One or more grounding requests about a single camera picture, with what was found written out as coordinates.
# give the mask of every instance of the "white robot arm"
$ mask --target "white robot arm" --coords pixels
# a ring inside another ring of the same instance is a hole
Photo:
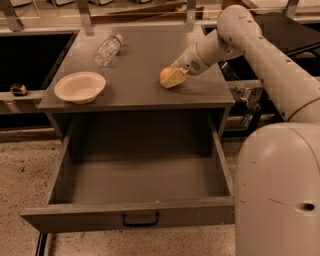
[[[237,255],[319,255],[320,83],[263,37],[246,8],[232,5],[217,30],[160,74],[161,84],[176,86],[239,52],[287,122],[257,130],[240,151]]]

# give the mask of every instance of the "floor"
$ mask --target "floor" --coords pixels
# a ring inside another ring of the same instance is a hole
[[[243,139],[222,142],[232,175]],[[20,211],[42,206],[61,143],[52,129],[0,132],[0,256],[35,255]],[[51,234],[45,255],[235,255],[234,225]]]

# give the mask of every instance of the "plastic bottle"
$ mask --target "plastic bottle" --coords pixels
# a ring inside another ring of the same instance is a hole
[[[100,67],[106,67],[120,51],[121,45],[122,36],[120,34],[109,36],[94,53],[94,60]]]

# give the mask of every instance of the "cabinet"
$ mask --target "cabinet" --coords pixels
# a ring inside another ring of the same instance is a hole
[[[110,33],[124,45],[107,68],[93,52]],[[231,177],[220,145],[233,97],[213,66],[167,90],[162,68],[204,36],[201,26],[101,25],[80,31],[38,108],[63,146],[47,205],[21,216],[41,233],[234,222]],[[55,83],[78,71],[107,80],[92,103],[55,97]]]

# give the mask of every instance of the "bowl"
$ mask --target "bowl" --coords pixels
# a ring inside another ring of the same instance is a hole
[[[55,95],[64,101],[86,104],[104,89],[106,80],[94,72],[78,72],[65,76],[54,88]]]

